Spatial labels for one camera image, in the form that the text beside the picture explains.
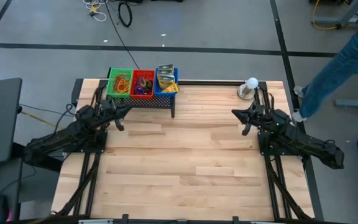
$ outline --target person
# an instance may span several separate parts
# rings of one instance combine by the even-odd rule
[[[293,91],[303,102],[292,119],[302,122],[314,115],[324,99],[355,74],[358,74],[358,30],[309,85],[294,87]]]

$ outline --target red basket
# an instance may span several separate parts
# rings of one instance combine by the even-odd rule
[[[131,93],[130,96],[132,98],[137,99],[151,99],[153,97],[154,93],[154,82],[155,82],[155,71],[154,70],[134,70],[134,74],[132,76],[132,84],[131,84]],[[146,80],[150,80],[153,82],[152,84],[152,91],[148,92],[146,95],[136,95],[135,89],[136,89],[136,81],[143,77]]]

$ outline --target blue jeans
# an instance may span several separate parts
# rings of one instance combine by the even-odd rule
[[[311,83],[302,89],[302,117],[312,116],[329,94],[355,74],[358,74],[358,31]]]

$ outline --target floor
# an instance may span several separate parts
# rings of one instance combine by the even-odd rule
[[[111,5],[117,8],[117,2]],[[318,14],[343,10],[323,5]],[[118,23],[116,15],[112,18],[140,68],[174,63],[183,79],[281,80],[289,102],[290,86],[306,85],[356,31],[316,30],[307,0],[145,0],[132,11],[130,28]],[[105,77],[109,67],[134,68],[121,46],[112,24],[87,16],[80,0],[0,0],[0,79],[23,79],[23,104],[63,111],[76,78]],[[344,170],[328,169],[313,159],[310,173],[316,185],[310,182],[310,187],[318,191],[318,218],[358,223],[358,110],[335,108],[332,101],[337,98],[358,99],[358,76],[305,123],[308,134],[334,139],[346,154]],[[58,119],[56,114],[25,110],[51,122]],[[62,122],[68,124],[70,118]],[[26,144],[52,130],[20,115],[15,141]],[[23,175],[31,172],[24,169]],[[57,178],[37,169],[37,175],[23,180],[22,218],[48,213]]]

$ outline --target green basket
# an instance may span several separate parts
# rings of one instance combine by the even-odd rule
[[[132,74],[132,69],[112,68],[110,70],[110,78],[107,84],[107,95],[115,98],[129,98],[129,93],[131,92]],[[129,76],[129,89],[127,93],[118,93],[114,90],[114,84],[118,75],[125,75],[126,77]]]

